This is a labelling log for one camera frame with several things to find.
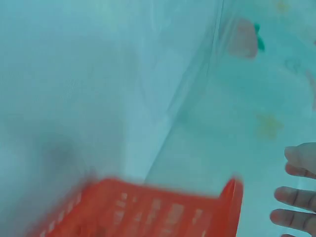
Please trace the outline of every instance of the red plastic basket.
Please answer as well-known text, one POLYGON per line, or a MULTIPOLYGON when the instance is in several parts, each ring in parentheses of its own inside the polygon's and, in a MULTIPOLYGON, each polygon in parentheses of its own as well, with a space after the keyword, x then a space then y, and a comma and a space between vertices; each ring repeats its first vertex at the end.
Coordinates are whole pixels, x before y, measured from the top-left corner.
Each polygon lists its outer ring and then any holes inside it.
POLYGON ((219 197, 200 197, 117 179, 85 188, 32 237, 235 237, 243 185, 231 179, 219 197))

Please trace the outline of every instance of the hand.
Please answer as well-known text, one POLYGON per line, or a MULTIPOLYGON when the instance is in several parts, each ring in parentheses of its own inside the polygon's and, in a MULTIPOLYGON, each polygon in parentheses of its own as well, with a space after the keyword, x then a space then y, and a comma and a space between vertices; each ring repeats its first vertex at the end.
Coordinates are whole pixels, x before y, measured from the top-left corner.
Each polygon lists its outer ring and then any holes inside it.
MULTIPOLYGON (((297 147, 287 147, 284 151, 288 162, 285 170, 288 174, 316 179, 316 143, 304 143, 297 147)), ((316 213, 316 192, 280 187, 275 198, 285 204, 316 213)), ((316 214, 277 209, 270 219, 273 223, 305 231, 316 236, 316 214)))

